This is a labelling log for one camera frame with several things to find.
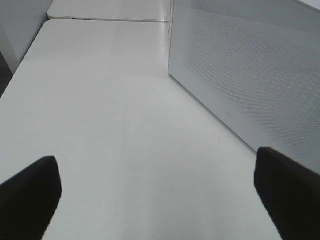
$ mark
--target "white wall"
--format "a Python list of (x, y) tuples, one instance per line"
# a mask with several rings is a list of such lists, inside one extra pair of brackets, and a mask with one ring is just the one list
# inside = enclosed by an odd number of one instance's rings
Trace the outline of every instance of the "white wall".
[(53, 0), (0, 0), (0, 51), (15, 73)]

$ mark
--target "perforated panel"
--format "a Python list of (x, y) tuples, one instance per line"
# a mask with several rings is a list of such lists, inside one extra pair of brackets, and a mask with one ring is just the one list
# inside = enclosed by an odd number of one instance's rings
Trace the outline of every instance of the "perforated panel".
[(175, 0), (170, 73), (254, 149), (320, 172), (320, 12), (294, 0)]

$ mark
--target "white surface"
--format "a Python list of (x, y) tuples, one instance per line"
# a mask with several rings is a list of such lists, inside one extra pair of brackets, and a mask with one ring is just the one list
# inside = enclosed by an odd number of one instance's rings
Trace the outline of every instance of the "white surface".
[(1, 0), (0, 51), (13, 73), (47, 17), (52, 0)]
[(169, 0), (54, 0), (49, 19), (165, 22)]
[(320, 10), (320, 0), (298, 0), (304, 4), (307, 4), (315, 9)]
[(45, 240), (279, 240), (255, 154), (168, 76), (166, 26), (51, 20), (0, 99), (0, 182), (47, 155)]

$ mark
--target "white desk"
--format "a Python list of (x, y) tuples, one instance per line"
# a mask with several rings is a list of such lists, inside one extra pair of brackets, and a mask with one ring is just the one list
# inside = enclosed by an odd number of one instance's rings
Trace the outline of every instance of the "white desk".
[(49, 19), (166, 22), (170, 0), (54, 0)]
[(168, 76), (165, 25), (51, 20), (0, 100), (0, 182), (54, 155), (45, 240), (279, 240), (255, 153)]

